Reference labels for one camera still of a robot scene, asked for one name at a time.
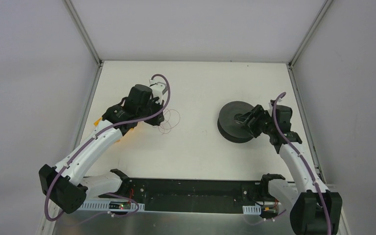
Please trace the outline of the black perforated cable spool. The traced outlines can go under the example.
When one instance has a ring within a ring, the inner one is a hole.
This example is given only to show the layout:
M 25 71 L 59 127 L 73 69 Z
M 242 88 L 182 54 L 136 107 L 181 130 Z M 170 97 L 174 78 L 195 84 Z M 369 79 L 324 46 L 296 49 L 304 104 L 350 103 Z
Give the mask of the black perforated cable spool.
M 253 106 L 244 101 L 232 101 L 225 104 L 218 115 L 217 128 L 219 133 L 228 141 L 246 143 L 253 137 L 234 120 L 236 114 L 244 114 L 253 109 Z

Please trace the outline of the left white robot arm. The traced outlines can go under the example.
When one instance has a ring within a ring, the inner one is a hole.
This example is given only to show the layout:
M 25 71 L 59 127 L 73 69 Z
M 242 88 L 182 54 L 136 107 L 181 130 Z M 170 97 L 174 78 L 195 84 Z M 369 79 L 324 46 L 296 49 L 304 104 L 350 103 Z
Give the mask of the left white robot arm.
M 44 165 L 39 178 L 45 203 L 55 203 L 63 212 L 76 211 L 87 198 L 113 193 L 118 198 L 129 194 L 126 175 L 117 169 L 93 177 L 86 174 L 91 166 L 114 143 L 119 141 L 139 122 L 158 126 L 163 121 L 163 110 L 169 86 L 163 82 L 149 86 L 136 84 L 120 103 L 109 107 L 92 133 L 76 149 L 55 166 Z

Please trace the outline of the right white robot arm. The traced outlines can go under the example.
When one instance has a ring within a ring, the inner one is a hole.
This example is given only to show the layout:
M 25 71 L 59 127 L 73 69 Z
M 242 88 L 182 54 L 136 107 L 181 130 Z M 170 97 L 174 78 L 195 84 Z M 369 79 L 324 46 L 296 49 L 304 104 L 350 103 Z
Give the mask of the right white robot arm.
M 254 138 L 269 136 L 270 143 L 286 163 L 296 185 L 294 191 L 281 177 L 259 186 L 258 194 L 266 201 L 274 197 L 289 212 L 290 225 L 297 235 L 335 235 L 338 233 L 342 197 L 332 192 L 309 165 L 300 150 L 302 140 L 291 131 L 293 111 L 283 105 L 272 111 L 261 105 L 246 113 L 235 112 L 234 120 Z

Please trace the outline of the yellow plastic bin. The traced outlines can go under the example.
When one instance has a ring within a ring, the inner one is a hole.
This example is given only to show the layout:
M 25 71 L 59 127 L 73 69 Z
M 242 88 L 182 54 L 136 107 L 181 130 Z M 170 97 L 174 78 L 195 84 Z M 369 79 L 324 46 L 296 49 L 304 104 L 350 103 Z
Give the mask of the yellow plastic bin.
M 113 143 L 120 141 L 129 131 L 133 130 L 137 124 L 129 121 L 111 122 L 107 119 L 100 119 L 91 134 L 91 138 L 96 141 L 109 140 Z

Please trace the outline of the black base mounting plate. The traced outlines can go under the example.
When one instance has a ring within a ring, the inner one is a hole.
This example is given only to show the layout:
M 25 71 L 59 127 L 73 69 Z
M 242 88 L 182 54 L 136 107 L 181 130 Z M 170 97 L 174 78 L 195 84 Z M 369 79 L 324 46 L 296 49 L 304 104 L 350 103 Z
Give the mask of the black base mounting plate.
M 260 181 L 129 178 L 114 194 L 144 204 L 150 212 L 240 214 L 244 206 L 280 207 Z

